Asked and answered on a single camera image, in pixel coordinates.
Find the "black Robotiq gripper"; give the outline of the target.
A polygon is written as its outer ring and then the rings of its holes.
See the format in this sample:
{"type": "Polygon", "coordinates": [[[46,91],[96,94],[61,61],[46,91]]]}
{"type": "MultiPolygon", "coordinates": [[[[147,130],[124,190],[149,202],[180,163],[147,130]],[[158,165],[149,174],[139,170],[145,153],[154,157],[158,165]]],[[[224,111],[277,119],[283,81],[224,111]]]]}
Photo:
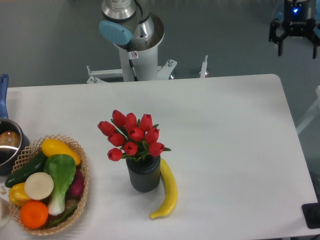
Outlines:
{"type": "Polygon", "coordinates": [[[312,58],[317,57],[320,37],[315,29],[320,29],[320,22],[315,20],[315,0],[284,0],[283,22],[275,18],[269,26],[268,41],[277,45],[277,54],[283,54],[283,41],[288,35],[307,35],[313,44],[312,58]],[[278,36],[277,29],[283,27],[283,33],[278,36]]]}

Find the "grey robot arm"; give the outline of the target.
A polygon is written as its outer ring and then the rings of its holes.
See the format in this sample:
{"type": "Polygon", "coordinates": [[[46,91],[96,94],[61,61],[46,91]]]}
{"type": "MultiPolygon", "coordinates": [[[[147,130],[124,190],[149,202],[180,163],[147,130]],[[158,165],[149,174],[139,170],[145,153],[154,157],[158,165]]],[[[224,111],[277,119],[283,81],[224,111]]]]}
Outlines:
{"type": "MultiPolygon", "coordinates": [[[[315,29],[320,27],[316,14],[320,8],[316,0],[281,0],[269,27],[269,42],[278,46],[282,54],[286,37],[307,38],[313,44],[312,57],[317,55],[320,38],[315,29]]],[[[148,0],[104,0],[101,4],[103,20],[100,34],[127,52],[144,51],[157,46],[164,37],[164,25],[150,13],[148,0]]]]}

